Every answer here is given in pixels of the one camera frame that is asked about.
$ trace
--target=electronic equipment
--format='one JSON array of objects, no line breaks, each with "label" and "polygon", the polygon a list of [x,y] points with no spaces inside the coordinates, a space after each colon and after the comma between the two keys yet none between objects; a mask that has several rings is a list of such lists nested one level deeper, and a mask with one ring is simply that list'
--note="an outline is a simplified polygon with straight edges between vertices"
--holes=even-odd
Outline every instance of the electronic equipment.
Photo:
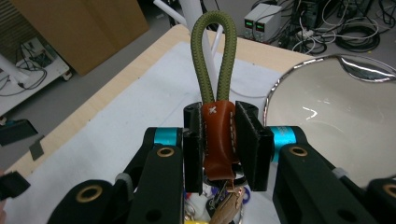
[{"label": "electronic equipment", "polygon": [[370,9],[373,0],[343,0],[338,8],[337,17],[354,18],[365,17]]},{"label": "electronic equipment", "polygon": [[270,39],[280,27],[280,10],[282,7],[259,4],[245,17],[246,39],[265,42]]},{"label": "electronic equipment", "polygon": [[323,23],[323,18],[326,19],[339,2],[339,0],[294,1],[291,22],[300,26],[301,17],[302,24],[307,29],[318,28]]}]

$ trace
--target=black plastic part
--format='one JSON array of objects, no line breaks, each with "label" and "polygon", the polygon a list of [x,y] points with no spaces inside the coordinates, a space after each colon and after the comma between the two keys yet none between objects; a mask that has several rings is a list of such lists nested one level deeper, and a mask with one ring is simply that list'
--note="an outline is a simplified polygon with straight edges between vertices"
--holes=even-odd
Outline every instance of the black plastic part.
[{"label": "black plastic part", "polygon": [[273,201],[281,223],[377,223],[309,145],[282,147]]},{"label": "black plastic part", "polygon": [[379,223],[395,223],[396,180],[372,180],[367,188],[365,203]]},{"label": "black plastic part", "polygon": [[[129,162],[125,170],[132,178],[134,189],[140,186],[140,178],[144,167],[146,166],[148,154],[156,147],[154,144],[155,133],[157,128],[150,127],[146,129],[142,146],[136,152],[132,160]],[[181,148],[182,129],[177,129],[177,147]],[[113,196],[111,201],[112,210],[108,211],[110,217],[114,217],[113,223],[125,223],[130,210],[131,203],[127,200],[127,188],[125,182],[117,180],[113,188]]]},{"label": "black plastic part", "polygon": [[32,155],[33,161],[36,161],[42,155],[44,155],[43,147],[40,144],[41,139],[44,138],[44,135],[41,135],[39,138],[35,140],[35,142],[29,146],[30,154]]},{"label": "black plastic part", "polygon": [[184,185],[187,192],[203,191],[203,159],[205,151],[205,130],[201,115],[201,103],[188,105],[183,110],[183,156]]},{"label": "black plastic part", "polygon": [[0,145],[5,146],[37,134],[35,127],[27,119],[0,126]]},{"label": "black plastic part", "polygon": [[[89,198],[90,202],[78,201],[78,195]],[[111,199],[112,186],[104,180],[88,180],[73,187],[61,200],[49,218],[49,224],[107,224],[111,217],[105,216]]]},{"label": "black plastic part", "polygon": [[[173,154],[160,156],[161,150],[173,151]],[[150,151],[134,196],[126,223],[183,222],[183,155],[180,148],[157,146]]]},{"label": "black plastic part", "polygon": [[235,102],[236,153],[253,191],[266,191],[270,162],[274,156],[274,134],[262,127],[255,105]]},{"label": "black plastic part", "polygon": [[0,176],[0,201],[15,198],[29,189],[30,184],[18,172]]}]

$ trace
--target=cardboard box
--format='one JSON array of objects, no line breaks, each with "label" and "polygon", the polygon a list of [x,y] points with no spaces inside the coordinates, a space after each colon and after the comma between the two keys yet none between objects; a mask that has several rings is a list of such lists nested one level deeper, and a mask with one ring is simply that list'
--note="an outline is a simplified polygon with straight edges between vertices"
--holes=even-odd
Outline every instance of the cardboard box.
[{"label": "cardboard box", "polygon": [[148,29],[136,0],[10,0],[80,75]]}]

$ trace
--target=brown leather tag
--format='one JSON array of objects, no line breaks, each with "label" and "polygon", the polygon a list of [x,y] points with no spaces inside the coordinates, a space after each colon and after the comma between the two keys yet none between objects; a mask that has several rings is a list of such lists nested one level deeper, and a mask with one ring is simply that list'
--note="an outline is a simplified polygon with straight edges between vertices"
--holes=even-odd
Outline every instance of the brown leather tag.
[{"label": "brown leather tag", "polygon": [[209,180],[235,179],[232,164],[236,157],[236,134],[230,101],[216,101],[202,106],[206,132],[204,167]]}]

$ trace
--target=olive green rope loop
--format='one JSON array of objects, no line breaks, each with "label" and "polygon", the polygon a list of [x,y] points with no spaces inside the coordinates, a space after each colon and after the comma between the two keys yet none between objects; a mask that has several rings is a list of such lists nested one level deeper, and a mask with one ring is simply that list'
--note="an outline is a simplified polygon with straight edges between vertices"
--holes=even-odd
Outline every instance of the olive green rope loop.
[{"label": "olive green rope loop", "polygon": [[236,29],[230,16],[221,11],[210,11],[198,19],[191,33],[191,54],[204,104],[215,102],[202,50],[203,32],[212,23],[222,25],[225,32],[225,47],[219,72],[217,101],[229,99],[231,75],[236,52]]}]

